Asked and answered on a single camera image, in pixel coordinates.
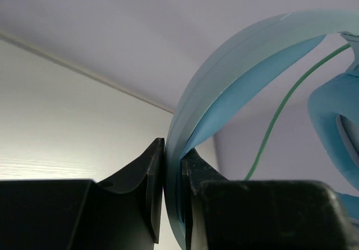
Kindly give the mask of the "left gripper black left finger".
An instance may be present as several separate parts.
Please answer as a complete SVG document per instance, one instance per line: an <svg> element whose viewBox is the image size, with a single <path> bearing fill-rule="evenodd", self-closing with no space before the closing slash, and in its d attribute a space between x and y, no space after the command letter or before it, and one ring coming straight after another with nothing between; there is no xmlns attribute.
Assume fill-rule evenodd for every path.
<svg viewBox="0 0 359 250"><path fill-rule="evenodd" d="M110 177L1 181L2 249L153 249L164 140Z"/></svg>

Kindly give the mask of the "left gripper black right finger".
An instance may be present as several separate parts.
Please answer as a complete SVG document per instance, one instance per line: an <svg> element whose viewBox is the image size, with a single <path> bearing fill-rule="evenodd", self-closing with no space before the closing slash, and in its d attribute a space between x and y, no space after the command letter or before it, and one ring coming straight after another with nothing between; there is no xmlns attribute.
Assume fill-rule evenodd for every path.
<svg viewBox="0 0 359 250"><path fill-rule="evenodd" d="M191 150L181 161L186 249L357 249L339 196L315 180L228 180Z"/></svg>

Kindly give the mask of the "light blue headphones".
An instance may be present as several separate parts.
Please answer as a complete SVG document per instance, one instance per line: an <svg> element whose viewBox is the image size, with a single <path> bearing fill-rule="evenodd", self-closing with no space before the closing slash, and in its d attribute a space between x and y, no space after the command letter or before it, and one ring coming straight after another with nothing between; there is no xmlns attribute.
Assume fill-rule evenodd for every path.
<svg viewBox="0 0 359 250"><path fill-rule="evenodd" d="M266 18L228 39L195 73L177 105L165 149L165 203L181 248L186 246L181 159L333 33L357 36L358 12L306 10Z"/></svg>

